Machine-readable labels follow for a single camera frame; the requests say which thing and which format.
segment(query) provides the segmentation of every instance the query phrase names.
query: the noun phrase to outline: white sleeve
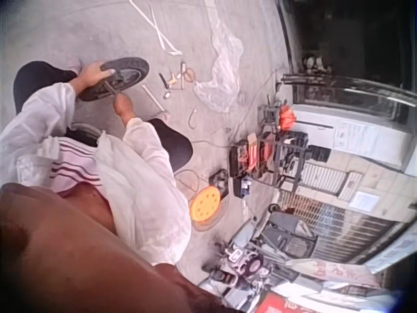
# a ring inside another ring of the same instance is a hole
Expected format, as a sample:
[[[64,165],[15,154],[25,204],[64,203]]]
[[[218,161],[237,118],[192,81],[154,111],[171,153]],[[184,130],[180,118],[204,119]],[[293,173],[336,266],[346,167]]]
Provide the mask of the white sleeve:
[[[0,182],[17,182],[16,162],[35,153],[48,136],[63,136],[74,116],[76,94],[69,83],[35,92],[0,135]]]
[[[177,186],[174,173],[169,163],[168,152],[162,147],[155,128],[136,117],[126,125],[123,141],[127,143],[159,175]]]

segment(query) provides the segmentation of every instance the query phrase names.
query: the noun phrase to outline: hand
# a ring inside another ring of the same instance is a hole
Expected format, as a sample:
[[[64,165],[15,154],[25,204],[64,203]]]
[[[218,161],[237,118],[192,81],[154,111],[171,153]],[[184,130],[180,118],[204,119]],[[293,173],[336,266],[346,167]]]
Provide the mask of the hand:
[[[80,80],[85,87],[92,87],[96,85],[100,80],[103,80],[115,73],[115,70],[101,70],[100,67],[103,62],[94,62],[84,69],[79,75]]]
[[[118,93],[113,104],[115,112],[121,117],[123,124],[126,126],[128,122],[136,117],[133,111],[132,101],[124,94]]]

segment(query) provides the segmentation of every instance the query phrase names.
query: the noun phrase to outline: person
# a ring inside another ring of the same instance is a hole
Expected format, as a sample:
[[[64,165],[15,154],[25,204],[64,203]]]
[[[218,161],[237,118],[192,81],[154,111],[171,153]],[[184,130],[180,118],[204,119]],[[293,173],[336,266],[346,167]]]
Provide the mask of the person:
[[[2,312],[234,313],[50,189],[0,190]]]
[[[77,59],[68,70],[35,61],[18,71],[17,116],[0,135],[0,182],[48,188],[147,262],[176,264],[192,225],[173,172],[191,159],[192,145],[161,115],[142,121],[124,94],[113,106],[126,127],[122,140],[103,132],[91,141],[71,130],[76,97],[114,72],[101,64],[81,71]]]

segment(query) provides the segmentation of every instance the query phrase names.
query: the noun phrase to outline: red sign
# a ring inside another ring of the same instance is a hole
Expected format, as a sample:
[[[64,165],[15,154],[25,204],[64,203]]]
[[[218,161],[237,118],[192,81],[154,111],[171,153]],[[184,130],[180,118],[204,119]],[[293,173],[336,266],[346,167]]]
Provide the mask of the red sign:
[[[255,313],[316,313],[303,306],[296,305],[276,293],[268,293]]]

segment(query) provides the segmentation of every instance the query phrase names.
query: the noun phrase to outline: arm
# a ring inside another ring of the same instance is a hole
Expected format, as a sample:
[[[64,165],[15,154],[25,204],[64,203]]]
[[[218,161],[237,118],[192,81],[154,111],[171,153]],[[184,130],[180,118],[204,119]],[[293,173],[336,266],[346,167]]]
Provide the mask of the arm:
[[[176,187],[177,183],[169,163],[169,155],[162,147],[154,127],[136,117],[132,101],[124,94],[119,93],[116,96],[114,108],[126,127],[123,141],[160,176]]]
[[[35,92],[0,135],[0,179],[2,183],[18,181],[16,161],[33,154],[48,136],[63,136],[74,115],[76,97],[113,72],[100,70],[93,63],[69,83],[56,83]]]

